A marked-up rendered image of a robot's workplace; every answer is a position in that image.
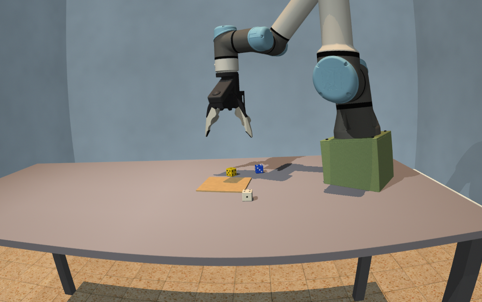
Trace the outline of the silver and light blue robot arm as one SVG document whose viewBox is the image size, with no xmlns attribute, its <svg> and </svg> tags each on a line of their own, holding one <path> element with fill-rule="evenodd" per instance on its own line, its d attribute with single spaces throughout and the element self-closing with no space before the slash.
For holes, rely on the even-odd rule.
<svg viewBox="0 0 482 302">
<path fill-rule="evenodd" d="M 288 49 L 288 41 L 317 3 L 322 46 L 317 52 L 313 84 L 321 97 L 336 103 L 334 138 L 358 139 L 380 135 L 367 64 L 354 48 L 350 0 L 291 0 L 270 29 L 253 27 L 237 30 L 230 25 L 216 27 L 213 39 L 215 71 L 239 71 L 239 53 L 282 56 Z"/>
</svg>

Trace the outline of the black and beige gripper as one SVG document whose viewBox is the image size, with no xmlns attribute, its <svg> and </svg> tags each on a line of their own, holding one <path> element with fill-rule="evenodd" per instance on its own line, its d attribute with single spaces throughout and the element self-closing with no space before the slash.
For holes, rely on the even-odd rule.
<svg viewBox="0 0 482 302">
<path fill-rule="evenodd" d="M 206 136 L 208 136 L 212 124 L 214 124 L 219 119 L 218 113 L 220 111 L 224 109 L 228 109 L 230 111 L 235 108 L 236 117 L 239 117 L 239 119 L 241 119 L 241 123 L 245 127 L 247 134 L 252 138 L 252 128 L 250 126 L 251 119 L 246 114 L 244 91 L 239 91 L 238 72 L 216 73 L 216 77 L 221 77 L 221 80 L 233 78 L 235 81 L 235 85 L 223 103 L 209 103 L 206 115 Z M 242 95 L 244 102 L 242 102 Z"/>
</svg>

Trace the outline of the grey die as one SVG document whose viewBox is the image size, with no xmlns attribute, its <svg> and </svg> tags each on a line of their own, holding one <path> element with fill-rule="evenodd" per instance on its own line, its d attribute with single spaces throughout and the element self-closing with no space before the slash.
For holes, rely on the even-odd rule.
<svg viewBox="0 0 482 302">
<path fill-rule="evenodd" d="M 242 191 L 242 201 L 252 201 L 252 199 L 253 199 L 252 189 Z"/>
</svg>

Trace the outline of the yellow die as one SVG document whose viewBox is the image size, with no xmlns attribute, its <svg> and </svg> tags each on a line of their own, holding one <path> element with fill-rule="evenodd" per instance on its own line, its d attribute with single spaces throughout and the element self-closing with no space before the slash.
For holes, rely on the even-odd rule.
<svg viewBox="0 0 482 302">
<path fill-rule="evenodd" d="M 230 176 L 230 177 L 236 176 L 236 168 L 233 168 L 233 167 L 226 168 L 226 176 Z"/>
</svg>

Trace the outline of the tan mat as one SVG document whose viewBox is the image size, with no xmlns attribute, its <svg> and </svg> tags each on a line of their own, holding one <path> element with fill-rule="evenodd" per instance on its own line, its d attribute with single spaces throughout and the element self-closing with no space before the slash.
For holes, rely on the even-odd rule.
<svg viewBox="0 0 482 302">
<path fill-rule="evenodd" d="M 197 192 L 242 193 L 252 177 L 209 177 Z"/>
</svg>

